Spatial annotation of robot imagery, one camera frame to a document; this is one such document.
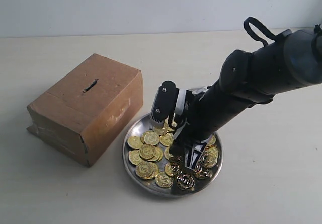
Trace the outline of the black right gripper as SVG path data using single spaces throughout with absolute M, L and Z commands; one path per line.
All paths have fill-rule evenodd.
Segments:
M 216 88 L 207 88 L 194 94 L 187 90 L 185 109 L 182 116 L 176 114 L 178 130 L 169 153 L 183 156 L 185 167 L 195 170 L 206 149 L 205 142 L 216 131 Z

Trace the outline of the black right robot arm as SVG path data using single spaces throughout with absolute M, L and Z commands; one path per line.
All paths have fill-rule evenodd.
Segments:
M 272 102 L 274 96 L 321 83 L 321 27 L 286 30 L 255 52 L 235 50 L 219 79 L 189 104 L 185 124 L 170 147 L 195 169 L 206 141 L 243 110 Z

